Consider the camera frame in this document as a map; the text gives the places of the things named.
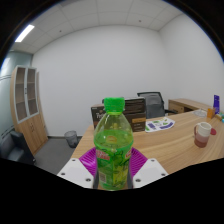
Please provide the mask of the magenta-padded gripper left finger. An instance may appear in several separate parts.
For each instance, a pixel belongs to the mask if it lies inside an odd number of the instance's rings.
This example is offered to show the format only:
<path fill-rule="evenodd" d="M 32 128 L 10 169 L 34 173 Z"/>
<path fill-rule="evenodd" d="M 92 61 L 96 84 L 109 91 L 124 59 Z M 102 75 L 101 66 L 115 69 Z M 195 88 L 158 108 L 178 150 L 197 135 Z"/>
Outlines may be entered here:
<path fill-rule="evenodd" d="M 92 148 L 80 158 L 71 158 L 58 176 L 78 186 L 97 189 L 99 183 L 96 149 Z"/>

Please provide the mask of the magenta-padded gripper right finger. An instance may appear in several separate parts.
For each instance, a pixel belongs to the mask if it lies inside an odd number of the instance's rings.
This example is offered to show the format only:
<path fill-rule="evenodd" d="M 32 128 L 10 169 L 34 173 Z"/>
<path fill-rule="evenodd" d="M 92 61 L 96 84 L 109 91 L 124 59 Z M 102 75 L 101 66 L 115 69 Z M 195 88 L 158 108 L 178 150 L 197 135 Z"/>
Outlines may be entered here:
<path fill-rule="evenodd" d="M 166 170 L 155 158 L 147 159 L 137 149 L 131 150 L 127 179 L 129 189 L 141 188 L 167 175 Z"/>

